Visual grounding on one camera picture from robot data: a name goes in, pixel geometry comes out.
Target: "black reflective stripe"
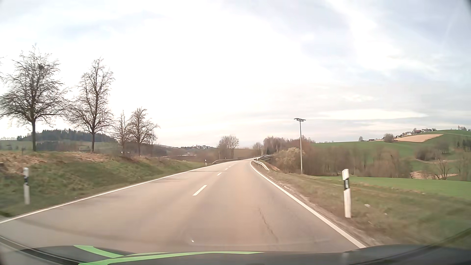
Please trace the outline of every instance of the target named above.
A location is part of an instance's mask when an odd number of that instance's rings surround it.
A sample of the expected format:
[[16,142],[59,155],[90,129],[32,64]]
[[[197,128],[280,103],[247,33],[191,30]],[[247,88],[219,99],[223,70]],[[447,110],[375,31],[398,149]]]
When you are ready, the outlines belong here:
[[350,188],[350,183],[349,179],[346,179],[343,181],[343,190],[349,189]]
[[52,261],[58,264],[62,264],[62,265],[78,265],[81,263],[81,261],[79,260],[61,257],[59,255],[51,254],[51,253],[48,253],[48,252],[45,252],[36,248],[28,248],[27,246],[18,244],[15,241],[5,238],[3,236],[0,236],[0,243],[7,245],[11,248],[14,248],[16,250],[19,250],[23,253],[26,253],[26,254],[29,254],[29,255],[44,259],[44,260]]

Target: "street lamp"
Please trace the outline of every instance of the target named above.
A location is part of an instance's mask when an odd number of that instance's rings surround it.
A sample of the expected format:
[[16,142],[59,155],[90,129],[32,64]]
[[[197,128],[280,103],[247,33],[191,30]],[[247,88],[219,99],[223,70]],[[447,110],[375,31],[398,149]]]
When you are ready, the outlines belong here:
[[305,119],[295,118],[299,122],[299,150],[301,155],[301,174],[302,174],[302,134],[301,134],[301,122],[305,121]]

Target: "asphalt road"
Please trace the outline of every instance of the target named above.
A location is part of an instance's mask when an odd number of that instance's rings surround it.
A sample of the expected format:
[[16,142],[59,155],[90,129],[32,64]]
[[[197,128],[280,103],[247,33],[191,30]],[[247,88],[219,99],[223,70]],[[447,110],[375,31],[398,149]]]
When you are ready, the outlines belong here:
[[92,245],[136,253],[358,248],[256,173],[247,160],[8,221],[0,224],[0,235],[29,247]]

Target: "green field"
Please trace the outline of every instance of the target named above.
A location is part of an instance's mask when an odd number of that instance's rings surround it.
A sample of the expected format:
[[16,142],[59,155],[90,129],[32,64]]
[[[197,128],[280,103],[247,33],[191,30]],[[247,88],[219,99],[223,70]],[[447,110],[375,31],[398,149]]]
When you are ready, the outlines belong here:
[[[133,183],[204,166],[165,158],[123,158],[80,152],[1,152],[0,214],[12,216]],[[21,168],[30,168],[31,205],[23,203]]]
[[[352,177],[352,218],[344,218],[339,177],[265,173],[383,244],[432,244],[471,228],[469,182]],[[444,245],[471,248],[471,238]]]
[[[343,181],[341,177],[318,177],[330,181]],[[471,182],[436,181],[401,178],[350,177],[350,182],[363,185],[374,185],[401,190],[418,191],[471,200]]]

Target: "metal guardrail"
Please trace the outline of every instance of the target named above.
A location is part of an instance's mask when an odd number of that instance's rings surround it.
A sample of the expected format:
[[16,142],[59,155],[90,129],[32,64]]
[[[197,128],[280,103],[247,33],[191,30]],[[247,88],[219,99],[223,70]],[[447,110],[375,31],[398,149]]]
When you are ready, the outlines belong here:
[[270,158],[272,158],[272,157],[273,157],[273,155],[265,155],[265,156],[262,156],[262,157],[257,158],[257,161],[258,161],[258,160],[263,160],[263,161],[265,161],[265,160],[270,159]]
[[238,160],[244,160],[244,159],[249,159],[249,158],[256,158],[256,157],[239,157],[239,158],[228,158],[228,159],[218,159],[212,162],[211,164],[219,164],[219,163],[224,163],[224,162],[230,162],[230,161],[238,161]]
[[255,163],[261,165],[263,168],[265,168],[265,170],[270,171],[270,169],[269,169],[264,163],[259,162],[259,161],[255,160],[255,159],[254,159],[253,161],[254,161]]

